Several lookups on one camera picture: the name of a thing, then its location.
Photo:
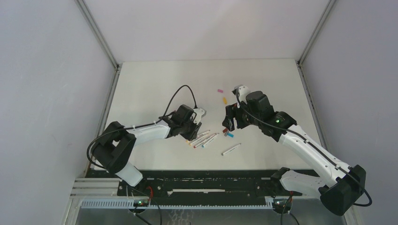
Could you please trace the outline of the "yellow white pen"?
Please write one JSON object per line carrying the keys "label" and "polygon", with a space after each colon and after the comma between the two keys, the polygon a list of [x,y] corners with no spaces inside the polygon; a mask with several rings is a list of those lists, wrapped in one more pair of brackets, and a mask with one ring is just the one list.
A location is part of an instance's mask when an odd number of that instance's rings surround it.
{"label": "yellow white pen", "polygon": [[190,143],[189,143],[189,146],[192,146],[192,147],[193,147],[193,146],[196,146],[196,145],[198,145],[199,143],[201,143],[202,141],[206,140],[209,136],[210,136],[209,134],[203,135],[203,136],[201,136],[201,137],[195,139],[194,141],[190,142]]}

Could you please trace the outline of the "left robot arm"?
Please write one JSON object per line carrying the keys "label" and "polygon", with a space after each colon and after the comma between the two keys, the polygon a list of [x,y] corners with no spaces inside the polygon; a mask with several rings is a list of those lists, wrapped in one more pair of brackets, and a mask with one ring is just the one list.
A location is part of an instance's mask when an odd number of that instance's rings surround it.
{"label": "left robot arm", "polygon": [[125,181],[133,194],[142,195],[147,183],[142,179],[143,174],[129,161],[133,148],[149,141],[178,135],[192,141],[197,138],[201,120],[206,113],[203,108],[181,105],[176,111],[159,117],[151,124],[125,127],[118,121],[111,122],[89,144],[88,159],[96,159],[95,166]]}

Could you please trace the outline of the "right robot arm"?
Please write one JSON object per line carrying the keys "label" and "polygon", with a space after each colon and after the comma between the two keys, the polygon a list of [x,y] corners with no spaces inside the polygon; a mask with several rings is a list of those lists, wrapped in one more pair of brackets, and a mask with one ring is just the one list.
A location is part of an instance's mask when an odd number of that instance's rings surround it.
{"label": "right robot arm", "polygon": [[287,191],[315,197],[337,216],[352,206],[368,207],[372,198],[365,189],[366,171],[360,165],[350,166],[315,142],[288,113],[275,111],[266,94],[250,91],[240,85],[232,91],[236,103],[225,107],[222,125],[228,131],[256,126],[277,143],[289,148],[306,162],[316,176],[282,167],[271,177],[272,191]]}

